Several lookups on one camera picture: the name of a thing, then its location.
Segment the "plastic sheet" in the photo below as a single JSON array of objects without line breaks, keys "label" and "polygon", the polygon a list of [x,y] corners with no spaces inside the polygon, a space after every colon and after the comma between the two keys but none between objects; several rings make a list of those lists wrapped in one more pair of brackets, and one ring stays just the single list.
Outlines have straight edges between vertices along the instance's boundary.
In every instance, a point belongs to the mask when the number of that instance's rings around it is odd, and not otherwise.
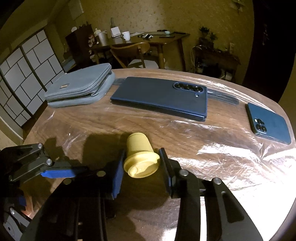
[{"label": "plastic sheet", "polygon": [[[288,214],[296,189],[294,134],[282,108],[268,98],[241,86],[201,75],[161,70],[116,70],[117,78],[143,76],[194,82],[237,97],[240,104],[208,101],[205,122],[117,106],[110,96],[112,86],[99,102],[61,109],[47,108],[25,144],[43,142],[51,158],[66,155],[90,168],[104,166],[125,147],[133,132],[143,132],[153,148],[164,147],[170,158],[210,180],[220,177],[245,208],[263,240],[269,240]],[[249,126],[245,104],[251,102],[282,115],[292,143],[285,145],[255,136]],[[38,210],[61,180],[38,180],[23,187]],[[117,217],[107,221],[109,240],[173,240],[179,200],[165,193],[161,173],[133,179],[124,176],[116,199]],[[201,240],[206,240],[202,200]]]}]

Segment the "patterned wallpaper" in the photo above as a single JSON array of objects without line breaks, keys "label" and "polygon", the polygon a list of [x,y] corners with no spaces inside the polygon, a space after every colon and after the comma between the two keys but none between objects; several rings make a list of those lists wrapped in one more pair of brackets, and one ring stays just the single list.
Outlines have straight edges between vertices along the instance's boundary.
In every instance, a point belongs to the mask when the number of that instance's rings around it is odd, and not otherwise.
[{"label": "patterned wallpaper", "polygon": [[71,33],[71,29],[76,26],[79,27],[83,23],[86,23],[85,15],[82,14],[75,20],[72,19],[71,12],[69,10],[68,4],[66,4],[61,11],[58,13],[54,20],[54,25],[56,27],[56,31],[60,37],[63,48],[64,45],[67,45],[67,41],[65,37]]},{"label": "patterned wallpaper", "polygon": [[[232,42],[234,54],[242,65],[236,73],[237,82],[243,81],[248,67],[254,32],[252,0],[245,0],[243,12],[231,8],[232,0],[81,0],[86,20],[93,29],[110,31],[114,18],[121,31],[156,31],[168,29],[190,33],[183,39],[186,68],[191,67],[190,51],[196,44],[200,26],[218,34],[215,47],[225,49]],[[164,47],[165,66],[181,70],[177,44]]]}]

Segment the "phone case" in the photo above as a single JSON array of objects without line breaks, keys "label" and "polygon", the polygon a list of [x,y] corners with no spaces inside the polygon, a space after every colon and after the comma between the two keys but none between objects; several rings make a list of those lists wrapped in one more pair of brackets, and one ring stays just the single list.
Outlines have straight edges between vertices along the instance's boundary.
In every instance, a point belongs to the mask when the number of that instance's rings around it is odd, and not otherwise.
[{"label": "phone case", "polygon": [[289,129],[282,116],[252,103],[246,105],[246,110],[255,135],[287,145],[291,143]]},{"label": "phone case", "polygon": [[205,121],[207,117],[207,87],[193,83],[127,77],[111,101],[197,121]]}]

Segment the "white cup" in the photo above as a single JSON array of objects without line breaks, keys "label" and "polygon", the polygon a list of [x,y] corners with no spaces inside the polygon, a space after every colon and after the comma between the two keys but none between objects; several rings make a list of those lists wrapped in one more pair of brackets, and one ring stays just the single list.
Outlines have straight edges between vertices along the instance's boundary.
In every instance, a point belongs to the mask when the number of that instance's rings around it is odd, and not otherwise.
[{"label": "white cup", "polygon": [[120,37],[125,41],[129,41],[131,39],[131,35],[129,31],[123,32]]}]

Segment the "sliding door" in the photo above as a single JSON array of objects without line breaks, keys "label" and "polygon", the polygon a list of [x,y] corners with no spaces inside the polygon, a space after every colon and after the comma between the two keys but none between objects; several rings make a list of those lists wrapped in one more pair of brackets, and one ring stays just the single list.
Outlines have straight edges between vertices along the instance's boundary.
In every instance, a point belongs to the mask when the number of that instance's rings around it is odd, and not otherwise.
[{"label": "sliding door", "polygon": [[41,30],[1,65],[0,104],[22,126],[45,101],[44,94],[64,71]]}]

